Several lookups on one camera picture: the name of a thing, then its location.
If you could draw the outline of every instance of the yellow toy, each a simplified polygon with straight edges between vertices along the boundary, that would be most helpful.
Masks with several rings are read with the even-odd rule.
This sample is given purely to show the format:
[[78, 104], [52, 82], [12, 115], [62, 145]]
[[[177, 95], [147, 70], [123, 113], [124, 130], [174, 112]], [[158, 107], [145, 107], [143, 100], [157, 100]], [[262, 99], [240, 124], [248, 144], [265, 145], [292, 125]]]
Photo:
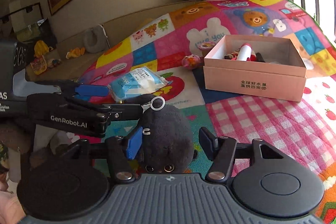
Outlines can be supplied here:
[[35, 52], [34, 56], [39, 58], [52, 50], [53, 50], [52, 47], [48, 47], [47, 44], [44, 43], [44, 41], [39, 40], [36, 42], [34, 46], [34, 52]]
[[81, 55], [83, 55], [85, 53], [85, 48], [74, 48], [73, 50], [70, 50], [67, 55], [66, 55], [66, 59], [70, 59], [70, 58], [76, 58], [79, 57]]

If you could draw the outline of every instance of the black plush toy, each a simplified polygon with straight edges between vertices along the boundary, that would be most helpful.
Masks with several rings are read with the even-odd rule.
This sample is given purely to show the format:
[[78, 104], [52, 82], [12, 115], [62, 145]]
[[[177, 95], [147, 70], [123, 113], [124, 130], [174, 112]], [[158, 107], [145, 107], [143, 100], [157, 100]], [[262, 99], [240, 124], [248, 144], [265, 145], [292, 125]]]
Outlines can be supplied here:
[[[145, 94], [128, 99], [127, 103], [146, 104], [155, 96]], [[162, 106], [162, 100], [152, 103]], [[193, 133], [186, 117], [179, 109], [165, 104], [161, 110], [147, 109], [138, 122], [142, 126], [142, 146], [137, 160], [149, 173], [183, 173], [197, 156], [194, 150]]]

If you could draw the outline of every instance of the pink box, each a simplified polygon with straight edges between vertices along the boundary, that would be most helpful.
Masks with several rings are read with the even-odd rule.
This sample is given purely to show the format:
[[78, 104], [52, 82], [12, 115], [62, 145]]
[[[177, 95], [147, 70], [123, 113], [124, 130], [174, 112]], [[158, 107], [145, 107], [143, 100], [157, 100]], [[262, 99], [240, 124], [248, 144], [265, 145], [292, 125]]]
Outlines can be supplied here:
[[[225, 60], [244, 43], [266, 62]], [[286, 38], [226, 35], [204, 58], [205, 87], [299, 102], [306, 84], [306, 67], [292, 41]]]

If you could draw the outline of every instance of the wipes package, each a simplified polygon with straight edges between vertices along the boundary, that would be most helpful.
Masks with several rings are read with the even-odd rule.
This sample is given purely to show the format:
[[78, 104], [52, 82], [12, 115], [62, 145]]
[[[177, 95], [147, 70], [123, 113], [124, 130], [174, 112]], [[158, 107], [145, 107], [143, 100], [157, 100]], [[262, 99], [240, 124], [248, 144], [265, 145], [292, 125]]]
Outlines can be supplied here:
[[153, 93], [167, 85], [165, 78], [156, 75], [150, 69], [138, 68], [119, 77], [109, 84], [115, 101], [125, 100], [142, 94]]

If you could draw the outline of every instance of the colorful play mat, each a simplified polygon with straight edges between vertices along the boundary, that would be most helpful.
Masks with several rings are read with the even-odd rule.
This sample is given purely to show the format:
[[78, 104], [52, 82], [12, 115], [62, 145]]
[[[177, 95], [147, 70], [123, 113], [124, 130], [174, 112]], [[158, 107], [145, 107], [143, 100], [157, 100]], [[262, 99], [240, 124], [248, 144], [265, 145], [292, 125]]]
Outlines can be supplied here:
[[[290, 38], [307, 67], [300, 103], [206, 90], [202, 68], [189, 71], [181, 60], [201, 55], [202, 42], [217, 43], [226, 34]], [[198, 130], [207, 127], [249, 143], [262, 138], [318, 174], [325, 196], [316, 213], [326, 223], [336, 218], [336, 51], [317, 23], [289, 0], [206, 0], [163, 15], [103, 54], [80, 82], [108, 85], [120, 75], [146, 66], [164, 76], [168, 85], [156, 95], [181, 109], [194, 132], [198, 159], [187, 172], [208, 171], [198, 143]], [[84, 98], [111, 102], [111, 98]], [[106, 137], [127, 135], [137, 121], [114, 122]], [[91, 142], [101, 142], [91, 138]], [[108, 175], [106, 161], [95, 167]], [[234, 173], [248, 167], [237, 160]]]

